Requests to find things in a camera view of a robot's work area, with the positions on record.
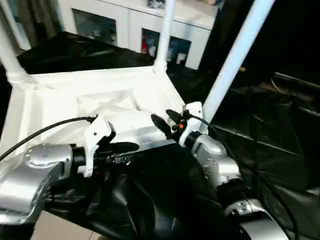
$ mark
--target cabinet door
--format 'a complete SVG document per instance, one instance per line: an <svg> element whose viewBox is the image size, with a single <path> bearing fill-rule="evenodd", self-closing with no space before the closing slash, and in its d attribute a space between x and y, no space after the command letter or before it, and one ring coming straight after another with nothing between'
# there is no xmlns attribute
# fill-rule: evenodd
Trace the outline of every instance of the cabinet door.
<svg viewBox="0 0 320 240"><path fill-rule="evenodd" d="M58 0L64 30L128 48L129 10L99 0Z"/></svg>
<svg viewBox="0 0 320 240"><path fill-rule="evenodd" d="M130 10L129 48L155 57L162 25L162 17ZM208 29L173 21L168 61L198 69L209 35Z"/></svg>

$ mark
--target wire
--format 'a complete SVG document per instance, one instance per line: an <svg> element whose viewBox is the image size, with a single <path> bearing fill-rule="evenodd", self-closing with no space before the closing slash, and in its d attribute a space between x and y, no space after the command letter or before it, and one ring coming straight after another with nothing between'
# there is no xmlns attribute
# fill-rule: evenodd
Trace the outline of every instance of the wire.
<svg viewBox="0 0 320 240"><path fill-rule="evenodd" d="M214 126L212 126L208 121L202 119L201 117L192 115L192 114L188 114L188 117L201 121L202 123L206 124L210 129L212 129L218 136L221 136L219 134L219 132L214 128ZM223 140L223 145L224 145L225 149L227 150L228 154L230 155L230 157L233 158L234 160L236 160L235 156L233 155L233 152L231 151L231 149L227 145L226 141L224 141L224 140ZM294 236L295 236L294 239L299 240L300 239L300 230L298 227L297 220L294 217L294 215L293 215L292 211L290 210L290 208L288 207L288 205L285 203L285 201L277 193L277 191L275 190L275 187L272 186L269 182L267 182L256 169L253 169L252 167L250 167L249 165L247 165L244 162L242 162L241 164L244 165L246 168L248 168L253 174L256 174L260 178L260 180L264 183L264 185L266 185L266 187L270 190L270 192L273 194L273 196L279 201L279 203L284 208L284 210L286 211L286 213L288 214L288 216L291 220L292 228L293 228Z"/></svg>
<svg viewBox="0 0 320 240"><path fill-rule="evenodd" d="M94 120L96 119L96 117L91 117L91 116L82 116L82 117L75 117L75 118L70 118L70 119L66 119L63 121L59 121L56 122L54 124L51 124L49 126L46 126L38 131L36 131L35 133L31 134L30 136L27 136L25 139L21 140L20 142L18 142L17 144L15 144L14 146L12 146L11 148L9 148L7 151L5 151L1 156L0 156L0 161L2 161L5 157L7 157L9 154L11 154L13 151L15 151L17 148L21 147L23 144L27 143L28 141L30 141L31 139L35 138L36 136L50 130L53 129L55 127L58 127L60 125L63 124L68 124L68 123L72 123L72 122L77 122L77 121L83 121L86 120L89 123L92 123Z"/></svg>

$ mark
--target white shelf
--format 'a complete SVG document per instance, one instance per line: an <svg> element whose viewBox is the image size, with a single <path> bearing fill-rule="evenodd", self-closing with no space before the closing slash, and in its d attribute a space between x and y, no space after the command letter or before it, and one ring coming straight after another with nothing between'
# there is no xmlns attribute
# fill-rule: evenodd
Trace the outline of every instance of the white shelf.
<svg viewBox="0 0 320 240"><path fill-rule="evenodd" d="M96 0L110 3L113 5L125 7L139 12L163 17L164 9L154 9L148 7L148 0ZM190 24L199 28L211 30L216 15L218 6L210 6L198 0L176 0L173 20Z"/></svg>

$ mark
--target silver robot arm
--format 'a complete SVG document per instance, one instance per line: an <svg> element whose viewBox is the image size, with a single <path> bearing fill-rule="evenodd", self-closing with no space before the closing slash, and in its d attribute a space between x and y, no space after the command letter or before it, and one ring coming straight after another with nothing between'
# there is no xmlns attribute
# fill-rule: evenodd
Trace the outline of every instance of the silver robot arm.
<svg viewBox="0 0 320 240"><path fill-rule="evenodd" d="M136 151L139 146L130 142L110 143L115 136L112 124L97 117L85 131L84 146L40 144L1 162L0 225L35 223L51 187L71 174L81 173L87 178L97 165L126 164L121 162L125 157L118 162L117 156Z"/></svg>
<svg viewBox="0 0 320 240"><path fill-rule="evenodd" d="M10 159L16 164L0 179L0 224L36 222L51 186L70 176L73 159L71 145L49 144Z"/></svg>
<svg viewBox="0 0 320 240"><path fill-rule="evenodd" d="M152 115L154 124L168 139L191 150L208 182L216 189L225 217L237 225L240 235L251 240L288 240L287 235L242 180L239 167L225 147L208 134L199 132L200 102L187 104L182 114L167 110L171 126Z"/></svg>

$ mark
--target black cloth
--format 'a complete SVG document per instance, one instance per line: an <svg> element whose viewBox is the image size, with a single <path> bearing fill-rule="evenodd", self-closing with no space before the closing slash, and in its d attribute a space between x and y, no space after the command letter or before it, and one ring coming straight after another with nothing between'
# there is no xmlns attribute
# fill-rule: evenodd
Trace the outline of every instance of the black cloth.
<svg viewBox="0 0 320 240"><path fill-rule="evenodd" d="M18 59L30 74L153 64L148 56L70 33ZM169 64L167 73L186 103L203 102L214 82L206 73L176 65ZM1 74L5 102L10 86ZM212 122L217 139L228 146L246 183L290 236L291 220L256 171L291 209L301 239L320 240L319 108L252 86L245 78L236 77ZM110 239L228 239L231 231L197 161L175 144L135 153L128 167L70 179L52 190L46 210Z"/></svg>

